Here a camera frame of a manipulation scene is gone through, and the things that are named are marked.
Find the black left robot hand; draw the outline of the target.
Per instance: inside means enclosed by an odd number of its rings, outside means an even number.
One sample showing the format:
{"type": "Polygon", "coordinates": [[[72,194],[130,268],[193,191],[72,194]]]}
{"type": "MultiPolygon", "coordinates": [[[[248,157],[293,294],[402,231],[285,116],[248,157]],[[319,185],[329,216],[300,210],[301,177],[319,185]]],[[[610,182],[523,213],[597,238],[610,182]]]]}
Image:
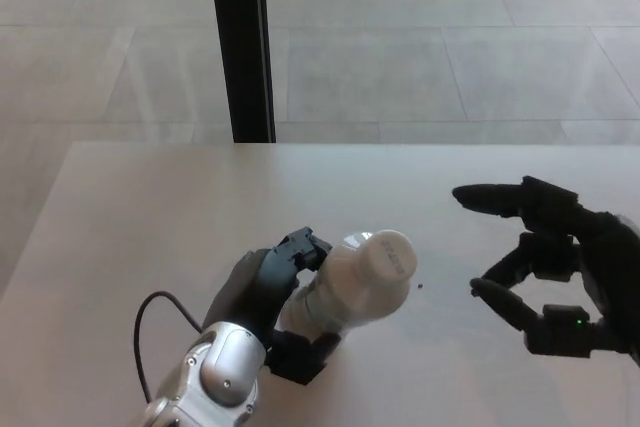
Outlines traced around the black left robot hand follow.
{"type": "Polygon", "coordinates": [[[266,350],[266,367],[278,377],[308,385],[324,368],[341,337],[323,332],[315,340],[276,323],[285,303],[299,286],[298,274],[316,272],[332,249],[309,227],[276,246],[247,252],[233,267],[204,318],[204,329],[226,321],[254,334],[266,350]]]}

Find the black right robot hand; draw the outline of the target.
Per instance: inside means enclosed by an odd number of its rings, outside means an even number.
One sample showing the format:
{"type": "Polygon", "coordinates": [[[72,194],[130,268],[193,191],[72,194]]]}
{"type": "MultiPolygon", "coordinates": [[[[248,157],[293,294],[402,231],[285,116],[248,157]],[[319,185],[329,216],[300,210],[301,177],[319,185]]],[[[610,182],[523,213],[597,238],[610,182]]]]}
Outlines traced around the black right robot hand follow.
{"type": "Polygon", "coordinates": [[[534,355],[588,358],[611,351],[639,358],[639,229],[629,219],[592,211],[577,193],[526,176],[519,184],[474,184],[452,191],[470,211],[519,218],[517,247],[470,282],[480,298],[521,332],[534,355]],[[528,276],[567,283],[580,274],[601,317],[580,306],[536,312],[513,292],[528,276]]]}

